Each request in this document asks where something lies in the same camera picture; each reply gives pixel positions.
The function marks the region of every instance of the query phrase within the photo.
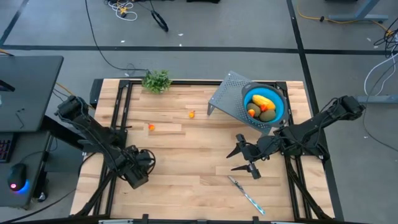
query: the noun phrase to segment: computer mouse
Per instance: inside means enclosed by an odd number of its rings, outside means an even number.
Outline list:
[[[18,191],[25,186],[26,183],[26,165],[15,164],[10,168],[8,175],[8,187],[13,191]]]

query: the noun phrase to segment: blue light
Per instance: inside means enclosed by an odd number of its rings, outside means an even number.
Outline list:
[[[28,190],[29,190],[29,180],[26,180],[25,186],[15,193],[16,194],[26,194],[28,192]]]

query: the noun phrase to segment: gray metal plate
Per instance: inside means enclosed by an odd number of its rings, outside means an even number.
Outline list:
[[[243,107],[242,88],[251,82],[250,79],[230,71],[209,100],[209,104],[246,123],[250,127],[268,134],[271,130],[271,126],[267,124],[256,124],[251,121],[248,118],[246,109]]]

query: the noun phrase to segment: black desk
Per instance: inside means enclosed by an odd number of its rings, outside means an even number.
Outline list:
[[[0,134],[17,134],[10,162],[0,164],[0,207],[27,208],[33,194],[41,189],[41,181],[45,180],[45,151],[49,150],[52,137],[83,149],[78,143],[83,139],[81,136],[45,115],[62,62],[61,56],[0,57],[0,80],[15,88],[14,92],[0,91]],[[16,116],[22,108],[24,110],[18,115],[23,127]],[[26,192],[11,192],[6,181],[9,168],[37,151],[43,153],[31,155],[23,161],[27,165],[29,180]]]

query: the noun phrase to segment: orange toy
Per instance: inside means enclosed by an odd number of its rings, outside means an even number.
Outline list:
[[[264,111],[268,110],[268,107],[267,107],[267,105],[261,105],[260,109],[261,109],[261,112],[264,112]]]
[[[250,110],[248,110],[248,114],[250,115],[250,117],[254,117],[254,114],[255,114],[256,112],[253,110],[253,109],[250,109]]]
[[[189,118],[194,118],[195,117],[195,111],[189,112]]]
[[[153,124],[148,125],[149,131],[153,131],[155,129],[155,126]]]

